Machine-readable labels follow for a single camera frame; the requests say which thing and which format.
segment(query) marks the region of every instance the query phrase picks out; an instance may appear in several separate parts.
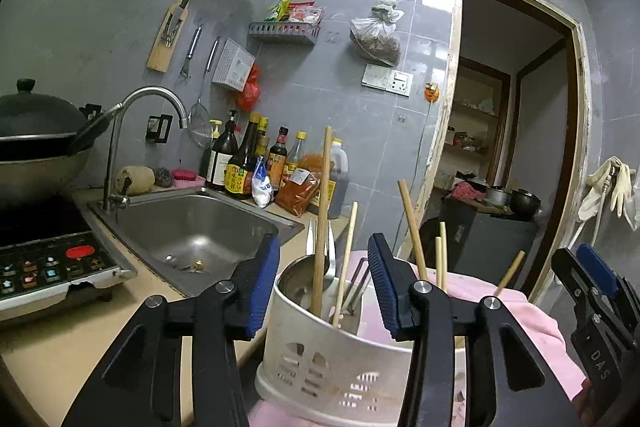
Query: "electrical outlet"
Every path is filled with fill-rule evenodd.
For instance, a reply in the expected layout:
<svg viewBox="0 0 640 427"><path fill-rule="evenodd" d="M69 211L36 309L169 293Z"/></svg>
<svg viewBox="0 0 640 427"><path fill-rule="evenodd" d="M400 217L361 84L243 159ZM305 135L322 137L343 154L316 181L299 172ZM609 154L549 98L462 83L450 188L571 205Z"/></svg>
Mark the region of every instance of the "electrical outlet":
<svg viewBox="0 0 640 427"><path fill-rule="evenodd" d="M392 70L391 78L386 86L386 90L409 96L411 93L411 83L414 76L411 73L402 73L402 71Z"/></svg>

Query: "knife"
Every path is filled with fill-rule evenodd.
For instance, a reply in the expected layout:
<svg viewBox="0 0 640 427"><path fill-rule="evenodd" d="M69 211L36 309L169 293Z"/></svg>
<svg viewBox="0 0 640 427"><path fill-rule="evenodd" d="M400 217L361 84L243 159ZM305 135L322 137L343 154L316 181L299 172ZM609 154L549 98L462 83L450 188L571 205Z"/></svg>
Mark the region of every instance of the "knife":
<svg viewBox="0 0 640 427"><path fill-rule="evenodd" d="M166 21L166 26L164 27L164 38L165 40L169 39L169 36L178 29L180 26L180 15L187 7L187 3L189 0L182 0L178 7L174 10L174 12L169 15L169 18Z"/></svg>

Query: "stainless steel sink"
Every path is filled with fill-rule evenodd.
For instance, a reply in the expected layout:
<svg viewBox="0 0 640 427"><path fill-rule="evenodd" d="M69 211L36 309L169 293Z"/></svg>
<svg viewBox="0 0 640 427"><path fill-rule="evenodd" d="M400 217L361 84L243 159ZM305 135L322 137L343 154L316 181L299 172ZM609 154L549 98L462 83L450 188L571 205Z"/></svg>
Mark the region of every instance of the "stainless steel sink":
<svg viewBox="0 0 640 427"><path fill-rule="evenodd" d="M227 279L250 259L264 234L282 244L304 225L206 188L134 196L125 208L90 208L111 232L170 285L187 296Z"/></svg>

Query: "wall shelf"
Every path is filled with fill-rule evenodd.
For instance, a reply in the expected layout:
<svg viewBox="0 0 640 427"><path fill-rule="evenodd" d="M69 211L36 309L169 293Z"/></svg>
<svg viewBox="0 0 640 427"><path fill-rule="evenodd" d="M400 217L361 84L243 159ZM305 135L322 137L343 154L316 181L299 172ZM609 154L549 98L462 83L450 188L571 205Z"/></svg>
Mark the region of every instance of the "wall shelf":
<svg viewBox="0 0 640 427"><path fill-rule="evenodd" d="M455 153L455 154L462 154L474 161L479 161L482 163L487 161L487 156L485 156L482 153L479 153L476 151L467 151L462 149L462 147L456 147L455 145L450 145L448 143L444 144L444 150Z"/></svg>
<svg viewBox="0 0 640 427"><path fill-rule="evenodd" d="M479 120L488 123L496 123L496 121L498 120L498 117L496 115L489 112L481 111L479 109L476 109L475 107L471 107L470 105L465 105L464 103L454 102L451 108L455 112L470 116L471 118L478 118Z"/></svg>

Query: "faucet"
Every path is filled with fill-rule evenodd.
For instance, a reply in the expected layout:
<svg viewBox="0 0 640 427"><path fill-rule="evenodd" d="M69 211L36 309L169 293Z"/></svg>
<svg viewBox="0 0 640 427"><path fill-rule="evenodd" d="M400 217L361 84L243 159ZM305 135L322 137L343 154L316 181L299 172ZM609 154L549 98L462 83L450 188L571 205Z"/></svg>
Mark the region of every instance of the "faucet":
<svg viewBox="0 0 640 427"><path fill-rule="evenodd" d="M104 176L104 190L102 193L102 210L104 212L111 212L114 204L119 202L120 204L126 204L127 200L123 200L121 194L111 194L111 187L113 187L113 169L116 163L116 155L118 153L118 142L120 140L120 130L122 129L122 120L127 112L127 109L137 99L150 94L156 94L167 99L174 106L175 112L178 113L178 125L180 129L185 129L188 126L187 122L187 110L180 101L180 98L173 92L160 86L146 86L136 89L130 95L125 98L119 105L122 107L118 111L114 121L113 130L111 131L111 142L109 144L109 156L107 158L107 172Z"/></svg>

